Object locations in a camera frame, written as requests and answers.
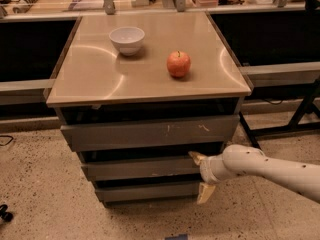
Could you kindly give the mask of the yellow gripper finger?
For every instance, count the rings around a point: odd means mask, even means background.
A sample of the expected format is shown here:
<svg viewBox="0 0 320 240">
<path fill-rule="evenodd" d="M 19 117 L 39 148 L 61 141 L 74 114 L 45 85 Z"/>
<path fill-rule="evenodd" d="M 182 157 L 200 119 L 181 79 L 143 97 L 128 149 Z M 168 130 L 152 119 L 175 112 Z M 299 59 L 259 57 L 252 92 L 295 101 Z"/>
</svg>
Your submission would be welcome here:
<svg viewBox="0 0 320 240">
<path fill-rule="evenodd" d="M 199 166 L 201 164 L 201 161 L 206 159 L 207 156 L 204 154 L 201 154 L 196 151 L 189 151 L 188 152 L 189 156 L 193 159 L 194 163 Z"/>
<path fill-rule="evenodd" d="M 199 184 L 199 192 L 197 197 L 198 204 L 206 203 L 215 191 L 215 185 L 209 185 L 205 182 Z"/>
</svg>

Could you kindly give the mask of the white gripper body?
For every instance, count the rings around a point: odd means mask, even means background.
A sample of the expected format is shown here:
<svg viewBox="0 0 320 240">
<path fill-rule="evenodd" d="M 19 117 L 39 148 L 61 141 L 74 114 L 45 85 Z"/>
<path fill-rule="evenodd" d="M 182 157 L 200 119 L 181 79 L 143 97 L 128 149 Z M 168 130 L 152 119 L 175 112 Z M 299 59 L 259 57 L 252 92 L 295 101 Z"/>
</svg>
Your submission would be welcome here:
<svg viewBox="0 0 320 240">
<path fill-rule="evenodd" d="M 214 185 L 236 177 L 224 164 L 223 157 L 205 156 L 200 161 L 200 174 L 205 183 Z"/>
</svg>

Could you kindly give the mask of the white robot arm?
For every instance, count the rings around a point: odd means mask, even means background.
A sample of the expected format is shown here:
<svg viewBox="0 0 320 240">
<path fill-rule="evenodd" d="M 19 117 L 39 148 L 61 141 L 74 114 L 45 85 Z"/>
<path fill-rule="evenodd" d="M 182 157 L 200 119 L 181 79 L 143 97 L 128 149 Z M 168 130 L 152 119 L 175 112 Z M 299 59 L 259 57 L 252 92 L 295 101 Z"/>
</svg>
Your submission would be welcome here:
<svg viewBox="0 0 320 240">
<path fill-rule="evenodd" d="M 230 145 L 215 156 L 196 151 L 190 157 L 200 169 L 197 203 L 209 200 L 218 183 L 242 176 L 258 176 L 320 203 L 320 166 L 267 157 L 262 150 Z"/>
</svg>

